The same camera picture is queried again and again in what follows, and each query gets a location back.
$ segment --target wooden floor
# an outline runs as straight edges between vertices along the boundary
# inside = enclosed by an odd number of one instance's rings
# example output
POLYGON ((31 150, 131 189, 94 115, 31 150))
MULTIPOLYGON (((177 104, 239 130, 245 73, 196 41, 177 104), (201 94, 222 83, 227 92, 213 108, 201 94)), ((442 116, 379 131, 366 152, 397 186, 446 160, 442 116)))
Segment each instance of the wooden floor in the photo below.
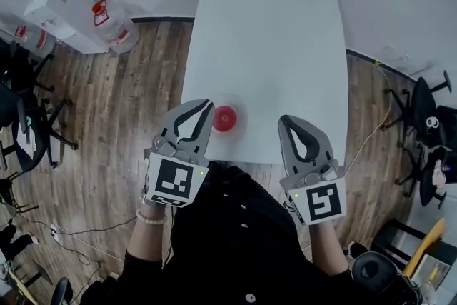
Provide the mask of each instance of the wooden floor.
MULTIPOLYGON (((50 97, 54 103, 69 97, 74 106, 61 114, 66 127, 62 134, 77 140, 79 150, 59 146, 59 167, 51 169, 45 157, 31 173, 14 181, 14 193, 20 203, 39 204, 36 211, 24 214, 28 219, 46 224, 57 223, 67 231, 101 229, 135 216, 139 192, 144 184, 146 165, 143 149, 150 147, 161 117, 179 104, 192 32, 188 23, 140 24, 141 38, 129 54, 112 56, 82 55, 58 47, 56 58, 43 70, 39 80, 54 85, 50 97)), ((386 72, 397 90, 412 85, 397 75, 386 72)), ((349 123, 346 168, 363 140, 381 122, 388 109, 387 87, 381 72, 368 62, 348 56, 349 123)), ((392 114, 397 114, 392 103, 392 114)), ((4 129, 0 139, 4 146, 11 141, 4 129)), ((337 232, 342 244, 357 240, 369 244, 382 223, 391 218, 405 218, 411 200, 402 197, 401 187, 393 180, 408 171, 406 158, 396 148, 398 129, 376 132, 363 148, 346 177, 348 215, 338 220, 337 232)), ((15 157, 8 157, 9 170, 18 169, 15 157)), ((241 166, 281 203, 284 195, 279 179, 284 176, 281 165, 232 163, 241 166)), ((0 208, 0 225, 8 219, 0 208)), ((22 273, 34 273, 31 260, 41 264, 56 283, 62 276, 71 280, 74 291, 88 281, 97 268, 84 266, 78 256, 59 247, 41 224, 17 217, 23 231, 30 231, 40 244, 30 246, 17 257, 24 265, 22 273)), ((79 234, 78 237, 112 256, 123 258, 134 223, 106 232, 79 234)), ((301 245, 309 245, 308 230, 298 226, 301 245)), ((168 247, 164 238, 164 252, 168 247)), ((97 276, 120 272, 122 262, 97 252, 70 236, 60 236, 67 248, 101 260, 97 276)), ((53 287, 40 279, 30 287, 43 304, 49 303, 53 287)))

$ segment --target black clothing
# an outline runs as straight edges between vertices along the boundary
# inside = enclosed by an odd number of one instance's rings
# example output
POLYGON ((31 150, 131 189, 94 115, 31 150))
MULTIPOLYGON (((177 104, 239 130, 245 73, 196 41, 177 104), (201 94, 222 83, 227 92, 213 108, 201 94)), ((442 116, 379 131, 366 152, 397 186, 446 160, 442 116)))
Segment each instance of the black clothing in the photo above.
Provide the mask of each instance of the black clothing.
POLYGON ((349 273, 331 278, 306 260, 290 214, 236 167, 222 172, 211 163, 194 203, 177 210, 171 243, 164 269, 127 253, 104 304, 357 304, 362 297, 349 273))
POLYGON ((31 236, 28 234, 20 236, 16 241, 11 243, 15 233, 16 227, 11 224, 9 224, 3 231, 0 231, 0 249, 7 261, 11 261, 29 244, 33 243, 31 236))

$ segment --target cable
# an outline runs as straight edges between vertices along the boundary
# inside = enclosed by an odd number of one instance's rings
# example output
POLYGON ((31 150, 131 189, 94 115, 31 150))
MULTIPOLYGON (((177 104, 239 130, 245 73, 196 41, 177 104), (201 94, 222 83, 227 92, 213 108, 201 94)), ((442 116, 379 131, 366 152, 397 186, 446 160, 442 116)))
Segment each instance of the cable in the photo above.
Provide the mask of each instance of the cable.
MULTIPOLYGON (((172 228, 173 228, 173 225, 174 225, 174 207, 172 206, 171 207, 171 227, 172 228)), ((167 265, 167 263, 169 262, 170 255, 171 255, 171 238, 170 238, 170 242, 169 242, 169 249, 167 251, 167 255, 166 255, 166 258, 164 261, 164 268, 167 265)))
POLYGON ((95 246, 90 245, 87 241, 84 241, 83 239, 80 239, 80 238, 78 238, 77 236, 74 236, 73 234, 71 234, 71 233, 69 233, 67 230, 65 230, 62 226, 60 226, 60 225, 58 225, 58 224, 55 224, 55 225, 56 225, 60 230, 63 231, 63 233, 55 233, 56 235, 68 235, 68 236, 71 236, 72 238, 75 238, 76 240, 79 240, 81 243, 83 243, 83 244, 85 244, 85 245, 87 245, 87 246, 90 246, 92 249, 95 249, 96 251, 99 251, 99 252, 101 252, 101 253, 103 253, 103 254, 105 254, 105 255, 107 255, 107 256, 110 256, 111 258, 114 258, 114 259, 116 259, 117 261, 120 261, 120 262, 122 262, 122 263, 124 262, 123 259, 120 259, 120 258, 118 258, 118 257, 116 257, 116 256, 112 256, 112 255, 110 255, 110 253, 106 253, 105 251, 102 251, 101 249, 98 249, 98 248, 96 248, 95 246))
MULTIPOLYGON (((75 233, 69 233, 67 230, 65 230, 65 229, 64 229, 63 227, 61 227, 60 225, 55 224, 60 230, 63 231, 63 233, 56 233, 56 232, 54 231, 54 229, 52 229, 48 224, 46 224, 46 223, 44 223, 44 222, 42 222, 42 221, 36 221, 36 220, 28 219, 28 218, 26 218, 25 216, 23 216, 23 215, 21 215, 21 214, 19 214, 19 213, 18 213, 18 215, 19 215, 21 218, 23 218, 24 220, 26 220, 26 221, 29 221, 29 222, 32 222, 32 223, 35 223, 35 224, 44 225, 46 228, 49 229, 49 231, 51 232, 51 235, 52 235, 53 237, 54 237, 54 235, 68 235, 68 236, 72 236, 72 237, 75 238, 76 240, 79 240, 81 243, 83 243, 83 244, 85 244, 85 245, 87 245, 87 246, 90 246, 92 249, 95 249, 96 251, 99 251, 99 252, 101 252, 101 253, 103 253, 103 254, 105 254, 105 255, 107 255, 107 256, 110 256, 110 257, 113 258, 113 259, 116 259, 116 260, 118 260, 118 261, 121 261, 122 263, 124 262, 123 259, 120 259, 120 258, 118 258, 118 257, 116 257, 116 256, 112 256, 111 254, 106 253, 105 251, 102 251, 101 249, 98 249, 98 248, 96 248, 95 246, 90 245, 90 244, 87 243, 86 241, 84 241, 84 240, 78 238, 77 236, 75 236, 75 234, 89 233, 89 232, 92 232, 92 231, 108 231, 108 230, 112 230, 112 229, 115 229, 116 227, 119 227, 119 226, 122 226, 122 225, 127 225, 128 223, 130 223, 131 221, 133 221, 133 220, 136 218, 136 216, 135 216, 135 217, 129 219, 128 221, 125 221, 125 222, 123 222, 123 223, 120 223, 120 224, 117 224, 117 225, 114 225, 114 226, 110 226, 109 228, 106 228, 106 229, 89 229, 89 230, 84 230, 84 231, 77 231, 77 232, 75 232, 75 233)), ((63 245, 60 245, 60 243, 59 243, 57 240, 54 240, 54 241, 55 241, 60 247, 62 247, 62 248, 64 248, 64 249, 66 249, 66 250, 69 250, 69 251, 72 251, 72 252, 78 254, 78 260, 79 260, 82 264, 84 264, 84 265, 86 265, 86 266, 88 265, 88 264, 84 263, 84 262, 81 260, 81 258, 80 258, 80 256, 83 256, 83 257, 85 257, 86 259, 90 259, 88 256, 86 256, 85 254, 82 254, 81 252, 76 251, 76 250, 74 250, 74 249, 66 248, 66 247, 63 246, 63 245)))
POLYGON ((288 212, 295 212, 295 210, 293 209, 293 207, 292 207, 292 206, 289 206, 289 204, 287 203, 287 201, 284 201, 284 203, 283 203, 283 208, 285 208, 286 211, 288 211, 288 212))
MULTIPOLYGON (((379 70, 379 71, 384 75, 384 77, 386 78, 389 89, 392 89, 392 88, 391 88, 391 83, 390 83, 390 81, 388 80, 387 75, 386 75, 386 74, 384 73, 384 71, 382 71, 382 69, 379 67, 380 64, 381 64, 381 63, 380 63, 379 61, 377 61, 377 62, 376 62, 376 67, 378 68, 378 70, 379 70)), ((357 154, 354 156, 354 159, 352 159, 351 163, 349 164, 349 166, 348 166, 348 168, 347 168, 347 170, 346 170, 346 173, 344 174, 343 178, 346 178, 347 173, 348 173, 349 170, 351 169, 352 164, 353 164, 353 163, 356 161, 356 159, 358 158, 358 155, 361 153, 361 151, 362 151, 363 147, 365 146, 366 142, 375 134, 376 131, 378 131, 378 129, 379 129, 382 125, 384 125, 384 122, 386 122, 387 116, 388 116, 388 114, 391 112, 391 102, 392 102, 392 98, 389 97, 389 99, 388 99, 388 109, 387 109, 386 115, 384 116, 383 121, 373 130, 373 132, 372 132, 371 134, 369 134, 369 135, 367 136, 367 138, 366 138, 365 141, 363 142, 362 146, 361 146, 360 149, 357 151, 357 154)))
POLYGON ((115 228, 117 228, 119 226, 127 225, 128 223, 132 222, 134 219, 136 219, 136 216, 132 217, 131 219, 129 219, 129 220, 125 221, 125 222, 121 222, 120 224, 117 224, 117 225, 114 225, 114 226, 110 226, 109 228, 106 228, 106 229, 89 229, 89 230, 83 230, 83 231, 75 231, 74 233, 69 233, 66 230, 64 230, 64 231, 65 231, 65 234, 67 234, 67 235, 91 233, 93 231, 108 231, 108 230, 115 229, 115 228))
POLYGON ((97 262, 95 259, 90 259, 87 255, 85 254, 82 254, 80 251, 77 251, 75 249, 70 249, 70 248, 67 248, 66 246, 63 246, 62 244, 60 244, 58 241, 55 241, 56 244, 58 246, 60 246, 61 248, 67 250, 67 251, 72 251, 73 253, 76 253, 78 254, 78 260, 84 265, 84 266, 90 266, 91 265, 91 261, 92 262, 97 262), (81 257, 87 259, 87 263, 84 263, 82 260, 81 260, 81 257))
POLYGON ((46 224, 46 223, 44 223, 44 222, 42 222, 42 221, 35 221, 35 220, 28 219, 28 218, 26 218, 24 215, 21 215, 19 212, 16 212, 16 215, 19 215, 19 216, 20 216, 21 218, 23 218, 25 221, 33 222, 34 224, 44 225, 44 226, 45 226, 46 228, 48 228, 49 230, 53 231, 52 228, 51 228, 48 224, 46 224))
POLYGON ((73 298, 73 300, 70 301, 70 305, 72 305, 75 300, 77 298, 79 298, 79 295, 81 295, 81 292, 84 290, 84 287, 86 287, 87 285, 89 285, 89 283, 91 282, 92 280, 92 277, 95 276, 95 274, 99 271, 99 269, 101 268, 101 263, 99 261, 97 261, 97 264, 99 265, 99 267, 93 272, 93 274, 89 277, 89 280, 86 282, 86 284, 84 286, 81 287, 81 290, 79 290, 78 294, 73 298))

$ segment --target bracelet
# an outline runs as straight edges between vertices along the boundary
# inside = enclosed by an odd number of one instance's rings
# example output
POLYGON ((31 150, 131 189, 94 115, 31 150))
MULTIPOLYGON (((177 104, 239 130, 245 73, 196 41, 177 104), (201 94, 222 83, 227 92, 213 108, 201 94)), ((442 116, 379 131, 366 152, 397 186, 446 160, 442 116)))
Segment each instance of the bracelet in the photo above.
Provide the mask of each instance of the bracelet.
POLYGON ((162 220, 150 220, 144 217, 143 215, 140 214, 140 210, 136 210, 136 217, 140 219, 140 221, 144 222, 145 224, 148 225, 164 225, 166 223, 166 216, 162 220))

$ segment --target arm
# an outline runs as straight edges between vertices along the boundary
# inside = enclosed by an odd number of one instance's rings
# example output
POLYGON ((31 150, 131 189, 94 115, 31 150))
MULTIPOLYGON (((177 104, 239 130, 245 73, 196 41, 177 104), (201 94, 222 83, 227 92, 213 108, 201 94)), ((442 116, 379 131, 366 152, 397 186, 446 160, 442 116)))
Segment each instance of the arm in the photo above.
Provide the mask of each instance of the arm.
MULTIPOLYGON (((144 204, 140 214, 145 219, 162 220, 165 217, 165 205, 149 206, 144 204)), ((127 252, 144 261, 162 261, 163 231, 164 225, 149 225, 137 219, 127 252)))
POLYGON ((329 276, 341 274, 349 268, 332 221, 309 226, 313 263, 329 276))

